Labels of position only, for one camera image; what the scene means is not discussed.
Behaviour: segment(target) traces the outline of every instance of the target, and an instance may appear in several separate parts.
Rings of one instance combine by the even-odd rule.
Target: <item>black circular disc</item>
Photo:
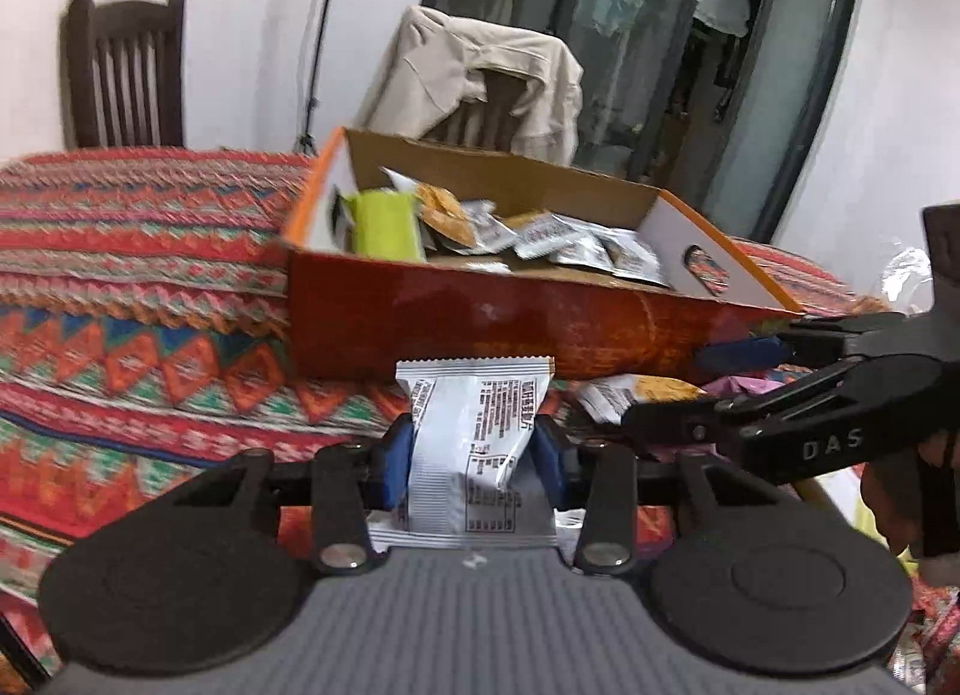
[[[724,508],[654,565],[654,611],[723,665],[818,676],[881,660],[911,604],[901,564],[877,542],[801,504]]]
[[[302,595],[296,561],[259,532],[190,516],[105,527],[51,563],[40,612],[61,655],[182,674],[246,655],[289,623]]]

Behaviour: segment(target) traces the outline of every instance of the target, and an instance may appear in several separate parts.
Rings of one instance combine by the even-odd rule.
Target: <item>wooden chair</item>
[[[451,115],[424,134],[424,140],[510,152],[521,118],[511,113],[527,81],[514,74],[482,70],[487,101],[461,102]]]
[[[64,57],[78,147],[184,145],[184,1],[70,1]]]

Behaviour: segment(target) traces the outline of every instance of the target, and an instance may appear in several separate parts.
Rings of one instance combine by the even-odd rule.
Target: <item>cardboard box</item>
[[[344,253],[333,234],[337,190],[389,187],[381,166],[460,199],[491,199],[499,215],[545,208],[636,229],[674,290],[547,265],[496,274]],[[726,236],[666,191],[372,132],[334,133],[283,238],[292,249],[290,350],[307,377],[381,381],[394,377],[400,359],[508,355],[552,356],[558,378],[632,371],[683,377],[697,347],[800,313]],[[691,249],[722,268],[707,281],[714,292],[689,271]]]

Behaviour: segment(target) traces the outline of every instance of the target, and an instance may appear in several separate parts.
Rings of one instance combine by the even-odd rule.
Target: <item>dark brown chair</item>
[[[184,1],[70,1],[64,56],[78,147],[184,145]]]
[[[511,111],[526,91],[527,81],[514,74],[482,71],[487,101],[461,102],[453,113],[424,134],[424,140],[510,152],[521,121]]]

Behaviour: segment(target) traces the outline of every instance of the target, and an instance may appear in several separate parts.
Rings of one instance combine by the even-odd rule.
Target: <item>screw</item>
[[[333,543],[320,552],[320,562],[338,570],[360,567],[367,561],[367,552],[355,543]]]
[[[596,567],[616,567],[630,559],[630,552],[619,543],[587,543],[584,559]]]

